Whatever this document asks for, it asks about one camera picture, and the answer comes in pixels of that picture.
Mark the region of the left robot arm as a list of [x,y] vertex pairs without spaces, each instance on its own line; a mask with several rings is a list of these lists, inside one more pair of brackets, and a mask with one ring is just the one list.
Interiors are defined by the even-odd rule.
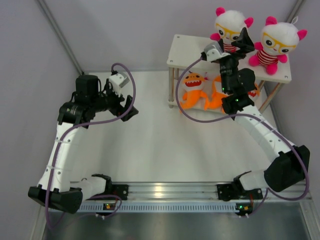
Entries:
[[71,182],[71,172],[81,138],[97,113],[109,111],[123,122],[138,114],[133,97],[123,97],[122,88],[129,82],[124,73],[112,71],[104,87],[96,75],[80,75],[75,80],[71,100],[59,109],[56,136],[45,171],[28,197],[50,209],[74,214],[81,203],[97,195],[102,200],[113,194],[112,181],[104,174],[93,174],[78,183]]

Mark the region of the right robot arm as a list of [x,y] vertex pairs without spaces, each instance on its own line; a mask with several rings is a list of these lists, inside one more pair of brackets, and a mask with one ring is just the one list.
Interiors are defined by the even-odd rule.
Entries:
[[254,50],[254,44],[245,27],[232,45],[238,50],[227,53],[219,61],[221,87],[223,93],[227,94],[227,97],[222,99],[222,108],[250,134],[270,161],[265,170],[250,171],[237,176],[233,192],[240,199],[250,195],[253,189],[267,189],[277,195],[305,180],[305,196],[310,186],[310,151],[304,145],[296,146],[272,127],[249,97],[249,92],[256,89],[255,73],[249,68],[238,69],[239,60]]

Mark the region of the orange shark plush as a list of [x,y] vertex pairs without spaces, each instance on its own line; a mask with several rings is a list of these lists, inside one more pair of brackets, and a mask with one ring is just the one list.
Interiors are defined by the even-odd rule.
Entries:
[[212,80],[212,85],[211,85],[211,101],[208,101],[204,104],[204,110],[208,110],[208,109],[218,109],[218,108],[221,108],[222,107],[222,99],[223,98],[226,98],[227,95],[221,93],[221,92],[218,92],[217,91],[217,88],[216,88],[216,82],[221,82],[221,76],[218,75],[217,77],[215,77],[213,80]]
[[255,85],[255,89],[249,91],[248,96],[251,98],[258,98],[260,96],[260,88],[256,83],[254,85]]
[[208,95],[203,91],[205,86],[205,78],[196,72],[189,72],[189,74],[182,81],[182,88],[184,94],[182,96],[182,101],[180,106],[182,109],[191,109],[193,108],[198,101],[204,99],[204,107],[206,110],[209,104]]

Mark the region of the panda plush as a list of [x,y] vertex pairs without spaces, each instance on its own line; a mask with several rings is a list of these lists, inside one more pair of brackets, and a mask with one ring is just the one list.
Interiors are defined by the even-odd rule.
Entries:
[[208,72],[205,73],[204,79],[205,79],[206,81],[209,81],[209,80],[210,80],[210,77],[209,77],[209,73],[208,73]]
[[216,19],[214,27],[216,32],[210,35],[213,41],[222,40],[224,52],[234,53],[237,50],[232,43],[236,41],[243,28],[250,28],[254,23],[253,17],[245,17],[244,14],[237,10],[225,10],[218,7],[215,10]]
[[278,63],[286,63],[288,54],[307,36],[307,29],[298,29],[293,23],[279,22],[268,16],[261,30],[260,41],[254,44],[256,53],[248,59],[252,67],[262,66],[268,75],[278,71]]

